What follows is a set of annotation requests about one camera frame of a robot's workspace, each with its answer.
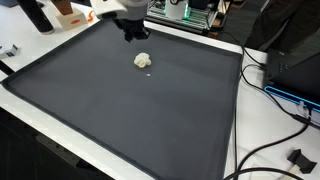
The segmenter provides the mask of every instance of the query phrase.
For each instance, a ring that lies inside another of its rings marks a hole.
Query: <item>table surface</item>
[[[94,19],[94,22],[88,25],[65,32],[54,17],[56,10],[53,5],[47,2],[44,3],[46,6],[43,10],[56,28],[54,34],[47,36],[41,35],[35,29],[20,7],[6,8],[0,6],[0,21],[6,22],[4,23],[5,26],[0,26],[0,43],[14,43],[20,48],[17,56],[3,60],[4,63],[13,70],[19,70],[28,65],[98,21]],[[91,8],[82,5],[73,4],[73,7],[77,7],[84,12],[85,15],[91,11]],[[242,52],[239,46],[229,43],[149,22],[146,22],[145,25],[151,29],[157,29],[165,33],[174,34],[221,49],[239,53]],[[266,61],[267,55],[265,53],[250,49],[248,49],[248,51],[258,61]],[[252,63],[248,57],[245,57],[243,66]],[[253,84],[262,84],[263,73],[261,71],[248,68],[245,74]],[[0,80],[5,77],[6,75],[0,72]],[[280,100],[280,102],[289,111],[298,113],[296,105],[283,100]],[[2,86],[0,87],[0,106],[115,179],[152,179],[150,176],[78,132],[65,126],[58,120],[48,116],[18,97],[13,96]],[[254,148],[291,135],[302,127],[301,123],[296,122],[279,110],[268,97],[252,89],[243,81],[239,85],[237,110],[238,161]],[[320,152],[320,142],[318,142],[318,139],[320,139],[320,132],[309,128],[304,134],[287,143],[263,150],[252,156],[244,168],[274,167],[289,170],[291,164],[286,160],[286,157],[294,149],[302,149],[306,157],[313,161],[320,162],[320,156],[317,154]],[[229,144],[225,175],[234,171],[233,134],[231,135]],[[241,176],[240,179],[263,180],[275,179],[272,177],[279,176],[278,174],[270,173],[249,173]],[[318,179],[317,177],[320,177],[320,169],[317,166],[312,174],[301,175],[301,177],[308,180],[316,180]]]

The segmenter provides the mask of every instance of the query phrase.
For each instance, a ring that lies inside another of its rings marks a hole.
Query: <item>orange object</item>
[[[88,18],[88,22],[91,22],[91,21],[93,21],[93,16],[92,16],[92,13],[93,13],[93,11],[91,11],[90,13],[89,13],[89,18]]]
[[[76,20],[72,21],[70,24],[77,24],[80,21],[81,21],[80,19],[76,19]]]

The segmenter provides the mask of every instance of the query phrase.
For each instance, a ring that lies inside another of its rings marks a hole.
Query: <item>black mat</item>
[[[133,65],[141,52],[151,67]],[[3,85],[156,179],[221,180],[240,66],[240,54],[158,31],[128,43],[104,21]]]

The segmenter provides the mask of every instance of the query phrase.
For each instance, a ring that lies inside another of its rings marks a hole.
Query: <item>black cable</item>
[[[237,147],[237,102],[234,108],[234,172],[238,170],[238,147]]]
[[[248,67],[250,67],[250,66],[259,67],[259,66],[252,65],[252,64],[251,64],[251,65],[247,65],[247,66],[241,71],[241,77],[243,77],[243,79],[246,81],[246,83],[249,84],[250,86],[252,86],[252,87],[254,87],[254,88],[256,88],[256,89],[259,89],[259,90],[262,91],[262,92],[265,92],[265,91],[263,91],[262,88],[259,88],[259,87],[255,86],[255,85],[251,84],[251,83],[246,79],[246,77],[245,77],[245,75],[244,75],[244,71],[245,71]],[[269,96],[274,100],[274,102],[278,105],[278,107],[280,107],[280,109],[282,109],[286,114],[290,115],[291,117],[293,117],[293,116],[298,116],[298,115],[293,115],[293,114],[289,113],[288,111],[286,111],[286,110],[280,105],[280,103],[279,103],[272,95],[270,95],[269,93],[265,93],[265,94],[269,95]],[[257,153],[258,151],[260,151],[260,150],[262,150],[262,149],[266,149],[266,148],[271,147],[271,146],[278,145],[278,144],[283,143],[283,142],[285,142],[285,141],[288,141],[288,140],[290,140],[290,139],[292,139],[292,138],[295,138],[295,137],[299,136],[299,135],[302,134],[303,132],[305,132],[306,129],[308,128],[308,126],[309,126],[309,123],[304,123],[304,124],[305,124],[305,126],[304,126],[300,131],[298,131],[297,133],[295,133],[295,134],[293,134],[293,135],[291,135],[291,136],[288,136],[288,137],[286,137],[286,138],[283,138],[283,139],[281,139],[281,140],[278,140],[278,141],[276,141],[276,142],[263,145],[263,146],[261,146],[261,147],[258,147],[258,148],[256,148],[256,149],[254,149],[253,151],[251,151],[249,154],[247,154],[247,155],[242,159],[242,161],[240,162],[240,164],[239,164],[239,166],[238,166],[237,172],[241,171],[244,163],[245,163],[253,154]]]
[[[298,177],[298,176],[296,176],[294,174],[291,174],[291,173],[289,173],[287,171],[283,171],[283,170],[280,170],[280,169],[274,169],[274,168],[265,168],[265,167],[244,169],[244,170],[235,172],[233,174],[230,174],[229,176],[227,176],[223,180],[236,179],[241,174],[250,173],[250,172],[256,172],[256,171],[275,172],[275,173],[280,173],[280,174],[283,174],[283,175],[286,175],[286,176],[290,176],[290,177],[292,177],[292,178],[294,178],[296,180],[303,180],[302,178],[300,178],[300,177]]]
[[[300,131],[298,131],[297,133],[295,133],[295,134],[293,134],[293,135],[291,135],[291,136],[288,136],[288,137],[286,137],[286,138],[284,138],[284,139],[281,139],[281,140],[279,140],[279,141],[276,141],[276,142],[273,142],[273,143],[270,143],[270,144],[261,146],[261,147],[259,147],[259,148],[256,148],[255,150],[253,150],[252,152],[250,152],[250,153],[240,162],[239,167],[237,168],[237,171],[235,172],[235,173],[239,173],[239,172],[241,172],[241,168],[242,168],[242,166],[244,165],[244,163],[245,163],[245,162],[247,161],[247,159],[248,159],[249,157],[251,157],[253,154],[255,154],[256,152],[258,152],[258,151],[260,151],[260,150],[262,150],[262,149],[265,149],[265,148],[268,148],[268,147],[271,147],[271,146],[274,146],[274,145],[283,143],[283,142],[288,141],[288,140],[290,140],[290,139],[292,139],[292,138],[294,138],[294,137],[296,137],[296,136],[299,136],[300,134],[302,134],[303,132],[305,132],[305,130],[308,128],[309,125],[312,125],[313,123],[310,122],[310,121],[311,121],[310,118],[307,120],[306,118],[304,118],[304,117],[302,117],[302,116],[299,116],[299,115],[297,115],[297,114],[289,113],[287,110],[285,110],[285,109],[281,106],[281,104],[280,104],[271,94],[265,92],[262,88],[251,84],[251,83],[247,80],[247,78],[246,78],[245,75],[244,75],[244,72],[245,72],[245,70],[246,70],[248,67],[256,67],[256,68],[259,68],[259,69],[261,69],[261,70],[265,70],[265,69],[266,69],[266,65],[263,64],[263,63],[259,63],[259,62],[256,61],[254,58],[252,58],[252,56],[246,51],[246,49],[244,48],[244,46],[242,46],[241,43],[240,43],[232,34],[230,34],[230,33],[228,33],[228,32],[224,32],[224,33],[230,35],[230,36],[241,46],[241,48],[242,48],[242,60],[244,59],[244,55],[245,55],[245,53],[246,53],[246,54],[248,54],[248,56],[249,56],[254,62],[256,62],[257,64],[259,64],[259,66],[258,66],[258,65],[254,65],[254,64],[249,64],[249,65],[245,66],[243,69],[241,69],[241,71],[240,71],[240,72],[241,72],[241,75],[240,75],[239,80],[243,77],[244,81],[245,81],[248,85],[250,85],[251,87],[253,87],[253,88],[255,88],[255,89],[258,89],[258,90],[260,90],[261,92],[263,92],[264,94],[268,95],[284,113],[288,114],[288,115],[291,116],[292,118],[294,118],[294,119],[302,122],[303,124],[305,124],[305,126],[304,126]],[[235,143],[235,164],[237,163],[237,148],[236,148],[236,145],[237,145],[237,144]]]
[[[221,32],[221,33],[228,34],[228,35],[244,50],[244,52],[250,57],[250,59],[251,59],[252,61],[254,61],[255,63],[259,64],[261,67],[266,67],[266,64],[260,63],[260,62],[258,62],[256,59],[254,59],[254,58],[248,53],[248,51],[246,50],[246,48],[240,43],[240,41],[237,40],[231,33],[225,32],[225,31],[224,31],[224,32]]]

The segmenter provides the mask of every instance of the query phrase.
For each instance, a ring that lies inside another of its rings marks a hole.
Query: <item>white crumpled object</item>
[[[146,66],[150,66],[151,60],[149,54],[140,53],[138,56],[136,56],[134,64],[137,65],[139,68],[145,68]]]

